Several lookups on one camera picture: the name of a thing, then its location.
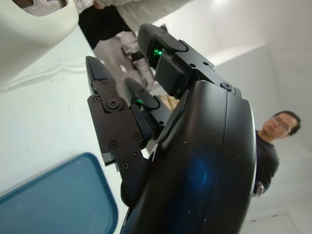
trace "black pants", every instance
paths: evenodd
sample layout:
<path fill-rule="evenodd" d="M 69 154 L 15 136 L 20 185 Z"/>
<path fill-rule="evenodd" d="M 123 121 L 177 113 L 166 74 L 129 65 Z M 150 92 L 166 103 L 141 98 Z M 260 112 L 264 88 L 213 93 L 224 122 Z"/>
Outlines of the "black pants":
<path fill-rule="evenodd" d="M 131 31 L 115 6 L 98 10 L 92 5 L 79 15 L 79 26 L 92 49 L 99 40 L 107 40 L 122 31 Z"/>

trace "eyeglasses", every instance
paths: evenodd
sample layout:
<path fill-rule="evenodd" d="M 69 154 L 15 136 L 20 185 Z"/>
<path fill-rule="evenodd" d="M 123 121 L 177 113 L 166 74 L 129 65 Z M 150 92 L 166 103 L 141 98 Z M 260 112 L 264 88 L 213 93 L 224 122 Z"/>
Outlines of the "eyeglasses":
<path fill-rule="evenodd" d="M 291 133 L 290 127 L 287 123 L 283 122 L 282 119 L 278 116 L 272 116 L 271 119 L 275 120 L 282 129 L 284 129 L 288 134 Z"/>

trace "white object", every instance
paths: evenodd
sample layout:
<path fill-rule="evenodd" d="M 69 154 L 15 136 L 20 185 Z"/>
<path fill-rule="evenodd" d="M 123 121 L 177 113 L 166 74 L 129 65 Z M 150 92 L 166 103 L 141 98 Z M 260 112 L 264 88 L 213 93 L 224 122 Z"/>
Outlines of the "white object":
<path fill-rule="evenodd" d="M 100 154 L 87 102 L 86 56 L 93 51 L 77 27 L 15 79 L 53 71 L 48 77 L 0 92 L 0 196 L 63 160 L 91 152 L 117 203 L 119 233 L 127 207 L 120 198 L 120 173 L 113 165 L 105 167 Z"/>
<path fill-rule="evenodd" d="M 66 1 L 63 8 L 40 17 L 12 0 L 0 1 L 0 87 L 74 30 L 78 13 L 73 0 Z"/>

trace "white wall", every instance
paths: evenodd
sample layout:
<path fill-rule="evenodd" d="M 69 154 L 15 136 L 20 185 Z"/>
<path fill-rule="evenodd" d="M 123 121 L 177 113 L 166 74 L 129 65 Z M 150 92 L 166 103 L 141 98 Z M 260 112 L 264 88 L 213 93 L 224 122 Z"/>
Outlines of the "white wall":
<path fill-rule="evenodd" d="M 207 56 L 216 72 L 250 102 L 257 129 L 280 110 L 275 91 L 274 74 L 266 45 L 223 49 Z M 312 155 L 292 137 L 275 142 L 280 166 L 270 189 L 253 199 L 249 214 L 258 214 L 273 207 L 283 207 L 312 196 Z"/>
<path fill-rule="evenodd" d="M 172 14 L 160 19 L 155 25 L 166 23 L 168 31 L 176 39 L 181 39 L 202 55 L 208 55 L 221 48 L 206 0 L 193 0 Z"/>
<path fill-rule="evenodd" d="M 268 58 L 266 45 L 227 48 L 207 56 L 215 71 L 249 101 L 257 129 L 280 110 Z"/>
<path fill-rule="evenodd" d="M 289 215 L 298 227 L 300 234 L 310 234 L 312 230 L 312 200 L 292 205 Z"/>
<path fill-rule="evenodd" d="M 267 44 L 280 107 L 297 112 L 303 120 L 302 130 L 293 138 L 312 151 L 312 1 L 212 0 L 209 4 L 221 47 Z"/>

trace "black shirt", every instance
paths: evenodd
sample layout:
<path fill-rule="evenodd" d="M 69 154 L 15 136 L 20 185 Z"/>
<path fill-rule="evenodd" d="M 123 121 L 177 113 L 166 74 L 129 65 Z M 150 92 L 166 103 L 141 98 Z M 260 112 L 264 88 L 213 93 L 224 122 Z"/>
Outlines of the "black shirt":
<path fill-rule="evenodd" d="M 277 171 L 279 159 L 274 145 L 261 139 L 258 135 L 258 131 L 256 131 L 256 143 L 257 171 L 255 180 L 256 182 L 261 182 L 265 190 L 267 190 L 271 184 L 271 179 Z"/>

